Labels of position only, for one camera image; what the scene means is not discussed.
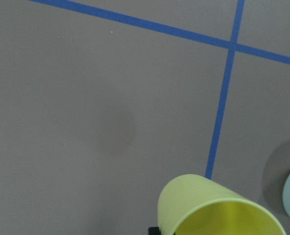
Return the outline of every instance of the yellow cup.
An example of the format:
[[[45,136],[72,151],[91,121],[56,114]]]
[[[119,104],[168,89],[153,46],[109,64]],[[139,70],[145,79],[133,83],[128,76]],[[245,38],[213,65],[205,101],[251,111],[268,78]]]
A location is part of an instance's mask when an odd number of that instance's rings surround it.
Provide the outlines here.
[[[265,208],[202,176],[176,177],[158,201],[161,235],[285,235]]]

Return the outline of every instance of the gray floor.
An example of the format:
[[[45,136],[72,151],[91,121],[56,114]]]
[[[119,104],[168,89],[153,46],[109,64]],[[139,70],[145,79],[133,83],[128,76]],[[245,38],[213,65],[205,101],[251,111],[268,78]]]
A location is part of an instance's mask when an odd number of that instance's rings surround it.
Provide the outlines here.
[[[236,0],[78,2],[229,40]],[[290,3],[239,42],[290,56]],[[0,235],[146,234],[163,186],[204,175],[227,50],[0,0]],[[271,210],[290,171],[290,65],[236,53],[213,180]]]

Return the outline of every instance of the yellow-green cup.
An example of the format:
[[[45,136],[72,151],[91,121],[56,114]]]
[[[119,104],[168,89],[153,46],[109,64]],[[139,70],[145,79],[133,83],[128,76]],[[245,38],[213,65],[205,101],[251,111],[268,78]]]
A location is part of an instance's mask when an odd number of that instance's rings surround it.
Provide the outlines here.
[[[202,176],[176,177],[158,201],[161,235],[285,235],[265,208]]]

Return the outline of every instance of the black object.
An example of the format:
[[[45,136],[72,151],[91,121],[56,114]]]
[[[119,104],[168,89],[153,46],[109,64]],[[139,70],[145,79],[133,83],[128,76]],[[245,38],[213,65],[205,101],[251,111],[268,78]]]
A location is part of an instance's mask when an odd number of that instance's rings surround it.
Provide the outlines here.
[[[148,229],[148,235],[161,235],[159,227],[150,227]]]

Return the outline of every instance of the blue line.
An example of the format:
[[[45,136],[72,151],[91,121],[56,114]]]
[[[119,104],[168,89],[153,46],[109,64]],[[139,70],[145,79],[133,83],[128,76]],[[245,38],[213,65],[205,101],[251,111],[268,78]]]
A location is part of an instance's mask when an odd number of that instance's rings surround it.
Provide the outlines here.
[[[232,30],[232,35],[231,35],[231,41],[230,41],[231,46],[230,46],[230,48],[228,50],[228,54],[227,54],[226,65],[225,65],[225,70],[224,70],[224,77],[223,77],[221,93],[220,93],[219,106],[218,106],[218,110],[217,110],[217,117],[216,117],[215,124],[214,124],[214,130],[213,130],[212,141],[211,141],[211,146],[210,146],[210,151],[209,151],[208,163],[207,163],[207,168],[205,171],[205,177],[208,179],[212,178],[215,158],[216,158],[216,154],[217,154],[217,150],[218,150],[218,144],[219,144],[219,139],[220,139],[224,111],[225,111],[225,107],[226,107],[228,87],[229,87],[229,82],[230,82],[230,78],[232,75],[234,56],[235,56],[237,39],[238,39],[239,30],[240,30],[240,26],[241,26],[244,6],[245,6],[245,0],[238,0],[235,18],[234,18],[233,30]]]
[[[30,1],[39,2],[46,5],[51,5],[51,6],[56,6],[59,8],[76,11],[83,14],[96,16],[96,17],[100,17],[103,19],[116,21],[116,22],[120,22],[124,24],[129,24],[129,25],[140,27],[140,28],[149,29],[152,31],[165,33],[168,35],[193,40],[200,43],[206,43],[206,44],[217,46],[217,47],[229,48],[229,45],[230,45],[229,41],[226,41],[223,39],[206,36],[203,34],[191,32],[188,30],[184,30],[184,29],[180,29],[180,28],[176,28],[176,27],[172,27],[172,26],[168,26],[168,25],[164,25],[164,24],[160,24],[160,23],[156,23],[152,21],[143,20],[140,18],[128,16],[128,15],[123,15],[117,12],[113,12],[113,11],[109,11],[109,10],[105,10],[105,9],[101,9],[101,8],[97,8],[93,6],[88,6],[88,5],[80,4],[73,1],[68,1],[68,0],[30,0]]]
[[[241,44],[236,45],[236,50],[239,52],[246,53],[246,54],[259,56],[262,58],[266,58],[269,60],[274,60],[277,62],[282,62],[282,63],[290,65],[290,57],[288,57],[288,56],[276,54],[276,53],[269,52],[266,50],[257,49],[254,47],[248,47],[248,46],[241,45]]]

